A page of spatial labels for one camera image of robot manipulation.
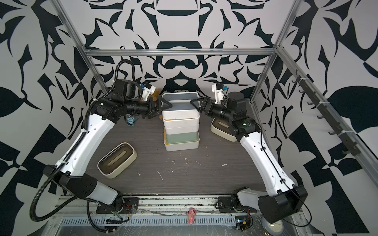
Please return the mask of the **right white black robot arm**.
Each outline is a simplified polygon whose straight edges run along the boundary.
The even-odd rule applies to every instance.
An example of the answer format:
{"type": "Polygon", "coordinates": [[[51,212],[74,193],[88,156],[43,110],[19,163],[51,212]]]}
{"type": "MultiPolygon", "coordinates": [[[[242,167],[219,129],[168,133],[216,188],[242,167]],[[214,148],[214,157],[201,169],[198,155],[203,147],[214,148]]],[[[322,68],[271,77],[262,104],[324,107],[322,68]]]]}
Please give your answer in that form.
{"type": "Polygon", "coordinates": [[[261,175],[265,194],[251,189],[237,192],[239,203],[260,211],[269,223],[276,223],[298,213],[308,196],[302,185],[296,185],[284,172],[267,147],[262,127],[247,114],[248,100],[240,92],[223,95],[221,101],[202,97],[192,99],[191,105],[208,117],[221,120],[247,151],[261,175]]]}

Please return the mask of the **grey lid white tissue box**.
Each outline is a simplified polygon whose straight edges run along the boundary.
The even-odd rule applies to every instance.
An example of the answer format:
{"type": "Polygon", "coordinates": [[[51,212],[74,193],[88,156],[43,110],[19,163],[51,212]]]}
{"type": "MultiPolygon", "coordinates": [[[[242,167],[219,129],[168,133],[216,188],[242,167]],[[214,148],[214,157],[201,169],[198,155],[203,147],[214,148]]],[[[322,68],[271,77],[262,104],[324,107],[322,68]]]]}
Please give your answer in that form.
{"type": "Polygon", "coordinates": [[[199,98],[197,92],[164,93],[162,98],[172,104],[171,108],[162,111],[164,120],[184,120],[200,117],[199,111],[190,104],[192,99],[199,98]]]}

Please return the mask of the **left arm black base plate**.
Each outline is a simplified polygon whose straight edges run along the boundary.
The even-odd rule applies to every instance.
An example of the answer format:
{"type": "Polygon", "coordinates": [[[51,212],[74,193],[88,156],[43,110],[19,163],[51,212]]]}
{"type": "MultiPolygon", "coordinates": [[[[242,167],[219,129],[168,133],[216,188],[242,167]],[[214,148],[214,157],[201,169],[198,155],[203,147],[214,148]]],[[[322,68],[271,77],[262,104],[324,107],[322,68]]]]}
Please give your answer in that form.
{"type": "Polygon", "coordinates": [[[138,197],[118,198],[110,205],[99,203],[96,209],[96,214],[111,214],[113,212],[117,212],[119,214],[132,213],[134,210],[138,209],[138,205],[138,197]]]}

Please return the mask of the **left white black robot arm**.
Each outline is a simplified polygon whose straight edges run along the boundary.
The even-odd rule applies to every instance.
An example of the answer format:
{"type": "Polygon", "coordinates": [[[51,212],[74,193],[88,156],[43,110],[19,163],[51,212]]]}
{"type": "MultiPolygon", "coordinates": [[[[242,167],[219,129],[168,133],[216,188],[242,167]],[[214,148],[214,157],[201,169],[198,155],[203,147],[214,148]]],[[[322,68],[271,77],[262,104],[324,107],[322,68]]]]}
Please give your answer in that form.
{"type": "Polygon", "coordinates": [[[45,167],[44,174],[48,179],[31,202],[29,215],[32,221],[44,221],[76,199],[102,203],[114,214],[122,211],[122,193],[87,175],[88,164],[103,138],[121,117],[137,115],[151,119],[172,107],[162,96],[153,99],[152,86],[148,83],[137,83],[134,73],[131,80],[120,80],[118,73],[123,64],[129,64],[135,69],[135,64],[128,59],[117,64],[112,87],[89,106],[84,118],[84,127],[73,145],[55,165],[45,167]],[[50,213],[37,216],[37,203],[51,182],[73,194],[73,197],[50,213]]]}

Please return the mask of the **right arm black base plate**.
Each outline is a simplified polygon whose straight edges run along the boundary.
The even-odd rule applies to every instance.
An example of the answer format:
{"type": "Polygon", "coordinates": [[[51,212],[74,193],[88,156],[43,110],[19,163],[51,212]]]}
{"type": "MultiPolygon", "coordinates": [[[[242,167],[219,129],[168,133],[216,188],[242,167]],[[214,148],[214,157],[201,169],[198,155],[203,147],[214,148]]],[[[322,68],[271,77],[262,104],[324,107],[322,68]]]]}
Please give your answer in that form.
{"type": "Polygon", "coordinates": [[[234,195],[228,197],[218,197],[214,207],[220,213],[237,213],[245,211],[234,195]]]}

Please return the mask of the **green tissue box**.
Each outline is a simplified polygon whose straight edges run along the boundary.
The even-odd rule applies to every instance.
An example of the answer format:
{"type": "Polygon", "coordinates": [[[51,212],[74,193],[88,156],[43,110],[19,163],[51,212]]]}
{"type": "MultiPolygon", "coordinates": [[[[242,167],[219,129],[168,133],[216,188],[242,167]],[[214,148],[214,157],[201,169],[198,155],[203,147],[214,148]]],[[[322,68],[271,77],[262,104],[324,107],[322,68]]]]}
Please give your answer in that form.
{"type": "Polygon", "coordinates": [[[199,140],[198,132],[165,135],[165,143],[168,145],[180,144],[180,143],[191,143],[191,142],[197,142],[198,140],[199,140]]]}

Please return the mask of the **cream dark-lid tissue box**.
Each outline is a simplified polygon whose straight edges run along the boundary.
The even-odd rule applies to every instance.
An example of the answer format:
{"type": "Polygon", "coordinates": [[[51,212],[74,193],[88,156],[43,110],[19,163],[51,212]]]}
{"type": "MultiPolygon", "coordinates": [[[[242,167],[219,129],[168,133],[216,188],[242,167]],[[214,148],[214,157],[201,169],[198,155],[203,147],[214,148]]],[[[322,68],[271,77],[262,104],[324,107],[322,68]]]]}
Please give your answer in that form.
{"type": "Polygon", "coordinates": [[[224,139],[226,139],[230,142],[236,142],[237,141],[236,137],[231,134],[231,132],[229,130],[229,126],[219,119],[213,119],[213,121],[211,123],[210,130],[214,134],[216,134],[216,135],[218,135],[218,136],[220,136],[220,137],[222,137],[222,138],[224,138],[224,139]]]}
{"type": "Polygon", "coordinates": [[[127,142],[112,149],[98,163],[97,168],[108,179],[114,179],[128,168],[137,158],[136,150],[127,142]]]}

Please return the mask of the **white bamboo tissue box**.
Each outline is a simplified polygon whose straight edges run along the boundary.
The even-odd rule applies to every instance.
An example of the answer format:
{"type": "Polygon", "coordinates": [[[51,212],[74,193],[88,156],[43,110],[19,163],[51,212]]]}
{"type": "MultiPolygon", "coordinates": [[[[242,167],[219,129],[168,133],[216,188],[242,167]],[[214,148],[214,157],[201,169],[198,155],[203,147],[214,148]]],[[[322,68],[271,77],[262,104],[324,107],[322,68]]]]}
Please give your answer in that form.
{"type": "Polygon", "coordinates": [[[165,128],[181,128],[181,127],[197,126],[199,125],[199,119],[200,117],[191,118],[191,119],[178,119],[178,120],[163,119],[163,122],[164,122],[165,128]]]}
{"type": "Polygon", "coordinates": [[[183,133],[193,133],[198,132],[199,124],[191,126],[182,126],[182,127],[165,127],[164,128],[167,135],[183,134],[183,133]]]}
{"type": "Polygon", "coordinates": [[[168,145],[165,143],[165,137],[164,137],[164,145],[167,151],[182,151],[182,150],[196,149],[199,147],[199,142],[200,142],[200,139],[197,142],[168,145]]]}

